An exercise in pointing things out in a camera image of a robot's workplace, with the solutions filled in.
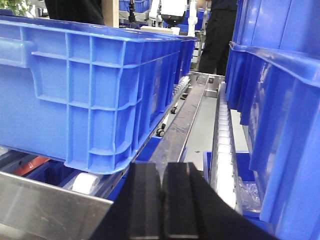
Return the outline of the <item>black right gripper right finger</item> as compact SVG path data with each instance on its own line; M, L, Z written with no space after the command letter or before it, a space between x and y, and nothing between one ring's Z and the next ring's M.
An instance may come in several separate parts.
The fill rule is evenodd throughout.
M162 189L166 240L275 239L226 204L193 163L168 163Z

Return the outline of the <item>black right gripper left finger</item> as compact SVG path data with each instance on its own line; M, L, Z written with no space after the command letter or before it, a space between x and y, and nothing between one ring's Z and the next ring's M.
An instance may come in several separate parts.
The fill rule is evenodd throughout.
M160 240L161 184L154 163L131 163L126 180L91 240Z

